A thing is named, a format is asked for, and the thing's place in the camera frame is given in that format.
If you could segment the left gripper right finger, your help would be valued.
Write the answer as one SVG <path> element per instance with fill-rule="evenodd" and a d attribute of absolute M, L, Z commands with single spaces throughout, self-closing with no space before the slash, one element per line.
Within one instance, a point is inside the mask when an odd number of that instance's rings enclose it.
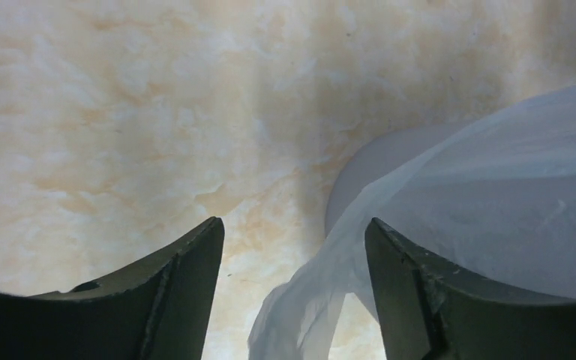
<path fill-rule="evenodd" d="M 388 359 L 576 359 L 576 300 L 476 274 L 378 218 L 364 246 Z"/>

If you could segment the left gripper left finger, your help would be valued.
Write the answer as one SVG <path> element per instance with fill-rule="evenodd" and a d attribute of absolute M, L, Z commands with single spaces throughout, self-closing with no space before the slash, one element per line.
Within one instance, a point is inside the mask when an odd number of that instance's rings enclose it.
<path fill-rule="evenodd" d="M 68 292 L 49 310 L 54 359 L 200 359 L 224 246 L 219 217 Z"/>

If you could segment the light blue trash bag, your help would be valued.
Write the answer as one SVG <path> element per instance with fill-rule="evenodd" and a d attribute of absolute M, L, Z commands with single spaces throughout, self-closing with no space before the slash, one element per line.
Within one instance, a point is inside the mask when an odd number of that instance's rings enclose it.
<path fill-rule="evenodd" d="M 251 359 L 326 359 L 350 293 L 379 323 L 365 250 L 374 218 L 471 272 L 576 300 L 576 85 L 469 123 L 364 186 L 264 300 Z"/>

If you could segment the grey plastic trash bin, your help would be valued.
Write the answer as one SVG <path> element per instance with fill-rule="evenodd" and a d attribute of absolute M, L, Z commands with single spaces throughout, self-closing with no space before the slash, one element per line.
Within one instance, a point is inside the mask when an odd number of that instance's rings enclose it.
<path fill-rule="evenodd" d="M 431 124 L 394 130 L 362 146 L 336 178 L 325 210 L 328 235 L 364 186 L 442 142 L 468 124 Z"/>

